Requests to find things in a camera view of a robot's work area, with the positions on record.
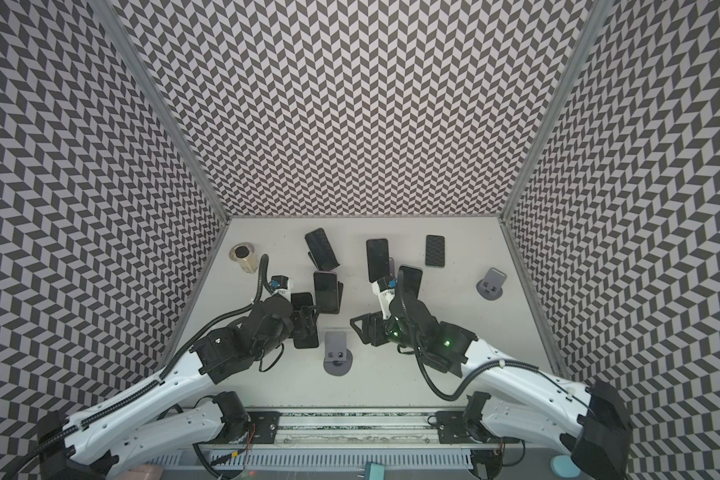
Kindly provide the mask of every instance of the phone screen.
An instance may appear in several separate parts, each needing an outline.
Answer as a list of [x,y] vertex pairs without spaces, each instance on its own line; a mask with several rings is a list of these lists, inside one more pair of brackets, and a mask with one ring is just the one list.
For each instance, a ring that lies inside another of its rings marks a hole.
[[315,272],[315,304],[320,313],[338,312],[338,277],[329,272]]
[[418,298],[419,288],[422,286],[422,276],[424,272],[415,266],[400,265],[403,271],[403,289],[406,292],[413,293]]
[[389,275],[389,246],[387,239],[374,238],[365,242],[368,255],[368,281],[375,282]]

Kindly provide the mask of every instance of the black cable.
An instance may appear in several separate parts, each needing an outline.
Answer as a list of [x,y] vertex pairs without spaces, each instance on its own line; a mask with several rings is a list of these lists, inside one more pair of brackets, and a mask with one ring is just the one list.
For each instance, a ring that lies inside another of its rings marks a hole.
[[262,297],[262,289],[266,287],[267,292],[272,293],[275,291],[275,289],[272,288],[272,286],[269,285],[269,281],[267,280],[267,267],[269,265],[269,256],[267,254],[263,254],[261,258],[259,259],[259,277],[258,282],[256,284],[256,296],[253,298],[253,302],[251,302],[249,305],[244,306],[241,309],[234,310],[233,312],[227,312],[219,315],[212,321],[208,322],[204,325],[203,328],[201,328],[197,333],[195,333],[192,338],[190,338],[184,345],[182,345],[181,348],[179,348],[176,353],[171,357],[170,362],[168,362],[168,365],[165,369],[160,373],[160,380],[163,381],[171,370],[173,370],[173,367],[176,366],[176,364],[179,362],[179,359],[181,356],[192,347],[192,345],[199,340],[205,333],[215,324],[218,322],[221,322],[223,320],[229,319],[233,316],[241,315],[245,312],[250,311],[251,308],[253,308],[253,305]]
[[[264,288],[265,284],[269,283],[266,281],[267,277],[267,267],[269,265],[269,256],[267,254],[263,254],[261,258],[259,259],[259,278],[258,283],[256,285],[256,296],[253,299],[253,302],[251,302],[249,305],[244,306],[241,309],[234,310],[232,312],[227,312],[219,315],[212,321],[205,324],[203,328],[200,329],[199,332],[197,332],[195,335],[192,336],[192,338],[186,342],[184,345],[182,345],[181,348],[179,348],[178,351],[173,355],[171,360],[168,362],[168,365],[163,369],[162,372],[158,375],[159,380],[153,380],[152,382],[149,382],[146,384],[142,389],[138,390],[133,395],[128,396],[127,398],[124,398],[123,400],[120,400],[119,402],[115,403],[112,406],[109,406],[105,408],[104,410],[100,410],[93,414],[90,417],[85,418],[82,422],[80,422],[80,425],[83,427],[83,430],[85,430],[91,423],[96,422],[97,420],[100,420],[109,414],[116,412],[117,410],[125,407],[126,405],[134,402],[138,398],[141,398],[144,396],[149,390],[155,388],[156,386],[163,383],[165,378],[168,376],[171,370],[173,370],[173,367],[176,366],[176,364],[179,362],[179,359],[182,357],[182,355],[192,347],[192,345],[199,340],[202,335],[205,334],[205,332],[208,331],[212,326],[217,324],[218,322],[221,322],[223,320],[229,319],[233,316],[241,315],[245,312],[248,312],[252,307],[253,304],[260,301],[262,296],[262,289]],[[267,285],[266,290],[269,293],[274,292],[274,289]],[[19,471],[27,466],[29,462],[31,462],[35,457],[39,456],[41,453],[45,452],[45,450],[48,449],[48,447],[52,446],[56,442],[60,442],[61,440],[64,440],[66,437],[72,435],[73,433],[77,432],[80,428],[77,425],[73,425],[69,428],[66,428],[65,430],[62,430],[57,435],[48,438],[45,442],[42,442],[39,444],[35,450],[32,450],[31,452],[28,452],[27,455],[21,457],[21,460],[16,463],[16,466],[10,468],[6,474],[3,476],[3,480],[10,480],[11,478],[14,478],[17,474],[19,474]]]
[[259,360],[259,371],[260,371],[261,373],[268,372],[269,370],[272,369],[272,367],[275,366],[276,363],[278,363],[278,360],[280,360],[280,357],[282,356],[282,353],[286,350],[286,344],[285,344],[285,343],[281,343],[281,344],[280,344],[280,347],[282,347],[282,348],[280,349],[280,354],[277,356],[277,358],[275,359],[275,361],[272,362],[272,364],[266,368],[266,370],[262,370],[262,367],[264,366],[264,357],[262,357],[262,358]]
[[243,453],[245,450],[246,450],[245,447],[243,447],[243,448],[238,448],[237,450],[235,450],[235,451],[232,452],[232,453],[228,453],[228,454],[226,454],[226,455],[220,456],[220,457],[218,457],[216,460],[214,460],[213,462],[211,462],[211,466],[212,466],[212,467],[215,467],[215,466],[217,466],[217,465],[221,465],[221,464],[223,464],[223,463],[227,463],[229,460],[233,459],[234,457],[239,456],[239,455],[240,455],[241,453]]
[[[544,377],[545,379],[547,379],[547,381],[548,381],[549,383],[551,383],[552,385],[556,386],[557,389],[561,390],[562,392],[566,392],[565,389],[564,389],[562,386],[560,386],[555,380],[549,378],[548,376],[546,376],[546,375],[543,374],[542,372],[537,372],[537,373],[538,373],[539,375],[541,375],[542,377]],[[600,420],[597,418],[597,415],[595,415],[595,412],[592,411],[592,408],[590,408],[590,406],[588,406],[587,404],[585,404],[580,398],[576,397],[576,395],[570,395],[570,397],[573,398],[574,400],[576,400],[576,401],[577,401],[578,403],[580,403],[581,405],[583,405],[584,408],[586,408],[586,410],[587,410],[588,412],[592,413],[592,417],[594,417],[595,420],[597,420],[598,422],[600,421]]]
[[208,459],[202,454],[202,450],[200,450],[199,443],[192,444],[192,448],[195,449],[195,455],[197,455],[197,459],[200,460],[202,467],[206,470],[206,472],[211,474],[215,480],[232,480],[240,475],[240,472],[242,472],[242,470],[240,470],[239,472],[235,472],[235,476],[227,477],[219,473],[210,463],[208,463]]
[[5,475],[3,475],[3,480],[10,480],[11,478],[16,477],[16,475],[19,474],[22,468],[26,467],[29,462],[34,460],[35,457],[39,456],[41,453],[48,450],[48,447],[52,446],[56,442],[60,442],[61,440],[64,440],[66,437],[72,435],[78,430],[77,426],[71,426],[62,432],[59,432],[55,436],[48,438],[45,442],[42,442],[39,444],[35,450],[32,450],[31,452],[28,452],[27,455],[21,457],[19,461],[16,463],[15,466],[11,467]]
[[525,440],[520,440],[520,443],[523,444],[523,454],[520,455],[520,457],[518,458],[518,460],[516,462],[502,463],[501,464],[502,467],[513,467],[513,466],[519,465],[520,462],[523,461],[523,458],[525,458]]
[[213,398],[213,397],[214,397],[214,395],[206,395],[206,396],[202,396],[201,398],[198,398],[197,402],[195,402],[195,406],[192,408],[197,408],[197,406],[200,404],[200,402],[202,401],[203,398]]
[[184,412],[184,411],[181,409],[181,407],[179,406],[179,404],[177,403],[177,404],[175,404],[174,406],[169,407],[169,408],[168,408],[167,410],[165,410],[163,413],[159,414],[159,415],[157,416],[157,420],[162,420],[163,418],[165,418],[166,415],[168,415],[168,412],[170,412],[170,410],[171,410],[172,408],[175,408],[178,413],[183,413],[183,412]]
[[414,353],[416,355],[416,363],[418,364],[418,369],[422,373],[422,376],[424,378],[424,381],[427,383],[427,386],[429,386],[429,389],[432,390],[432,392],[445,400],[446,402],[455,402],[458,400],[458,398],[461,396],[462,393],[464,393],[464,390],[467,389],[470,383],[482,373],[487,370],[496,368],[498,366],[511,366],[513,368],[522,369],[522,370],[529,370],[531,372],[538,372],[539,367],[531,365],[526,362],[521,362],[519,360],[511,360],[511,359],[499,359],[499,360],[489,360],[486,363],[481,364],[476,369],[472,370],[467,376],[461,381],[461,384],[459,384],[458,388],[455,392],[451,393],[451,395],[447,393],[443,393],[436,387],[436,385],[432,382],[432,379],[429,378],[429,374],[427,374],[427,370],[424,368],[424,362],[422,360],[422,349],[418,344],[418,339],[416,338],[416,332],[414,330],[414,322],[413,319],[411,319],[408,316],[408,308],[405,305],[405,299],[403,295],[403,285],[404,285],[404,274],[402,270],[398,271],[398,278],[397,278],[397,285],[394,286],[394,296],[397,298],[400,296],[400,306],[403,310],[403,320],[405,321],[406,325],[408,326],[408,334],[411,336],[411,340],[413,343],[413,349]]

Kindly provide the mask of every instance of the black mounting plate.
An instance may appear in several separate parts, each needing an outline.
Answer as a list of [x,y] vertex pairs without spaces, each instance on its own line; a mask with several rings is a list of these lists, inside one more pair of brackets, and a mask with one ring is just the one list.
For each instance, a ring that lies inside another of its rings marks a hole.
[[441,445],[477,443],[469,436],[469,432],[467,432],[463,414],[461,411],[440,411],[434,413],[434,417],[438,420],[438,438],[440,439]]
[[248,412],[251,422],[256,424],[256,433],[253,434],[253,445],[271,445],[275,443],[280,412]]

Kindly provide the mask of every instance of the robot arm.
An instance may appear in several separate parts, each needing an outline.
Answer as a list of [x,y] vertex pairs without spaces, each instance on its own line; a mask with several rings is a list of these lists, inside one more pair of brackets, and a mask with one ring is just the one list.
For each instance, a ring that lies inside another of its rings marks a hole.
[[[486,386],[490,392],[476,394],[464,415],[473,438],[522,438],[570,455],[597,480],[624,477],[634,426],[615,388],[599,380],[589,387],[516,360],[460,326],[437,321],[403,285],[401,271],[397,279],[373,283],[382,311],[350,323],[364,343],[413,349],[424,380],[442,399],[458,399],[472,381]],[[463,381],[453,394],[442,393],[424,366]]]
[[292,313],[290,302],[280,295],[256,302],[248,317],[209,331],[131,388],[69,418],[58,412],[42,418],[38,440],[47,446],[40,453],[41,477],[113,478],[171,447],[239,441],[250,419],[234,392],[178,416],[147,422],[274,350],[293,331]]

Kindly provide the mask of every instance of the phone case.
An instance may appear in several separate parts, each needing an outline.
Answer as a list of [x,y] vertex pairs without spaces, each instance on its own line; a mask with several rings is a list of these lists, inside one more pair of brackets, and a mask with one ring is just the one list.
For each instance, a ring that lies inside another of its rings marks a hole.
[[445,266],[445,237],[442,235],[427,235],[427,245],[424,251],[424,264],[426,266]]
[[304,240],[311,254],[309,258],[318,270],[329,272],[339,266],[325,230],[322,228],[313,230],[304,236]]

